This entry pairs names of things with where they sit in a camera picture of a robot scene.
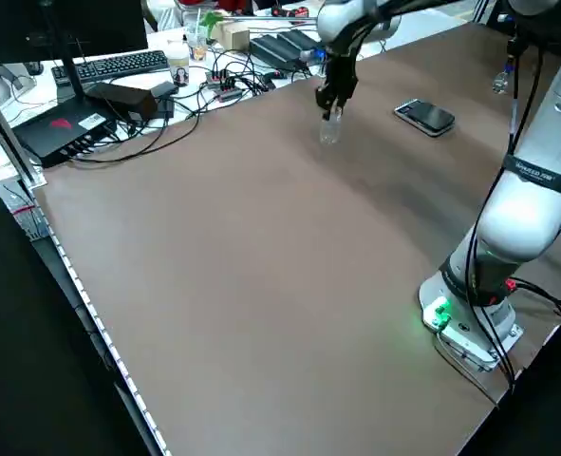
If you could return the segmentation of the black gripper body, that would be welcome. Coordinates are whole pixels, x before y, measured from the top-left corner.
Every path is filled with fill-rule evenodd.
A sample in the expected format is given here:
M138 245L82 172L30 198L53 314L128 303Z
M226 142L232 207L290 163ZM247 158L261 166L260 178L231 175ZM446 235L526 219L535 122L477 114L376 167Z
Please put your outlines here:
M359 50L352 48L346 52L327 49L326 79L324 96L326 101L349 100L358 84L356 62Z

